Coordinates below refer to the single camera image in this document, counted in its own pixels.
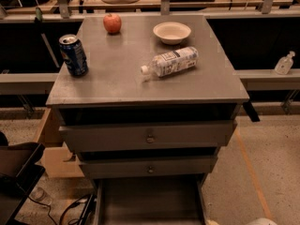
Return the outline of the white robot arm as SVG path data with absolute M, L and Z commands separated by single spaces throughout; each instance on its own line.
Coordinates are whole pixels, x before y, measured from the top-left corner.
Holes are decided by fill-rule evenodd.
M 269 218 L 260 217 L 260 218 L 256 218 L 256 219 L 250 221 L 246 225 L 277 225 L 277 224 L 275 221 L 273 221 Z

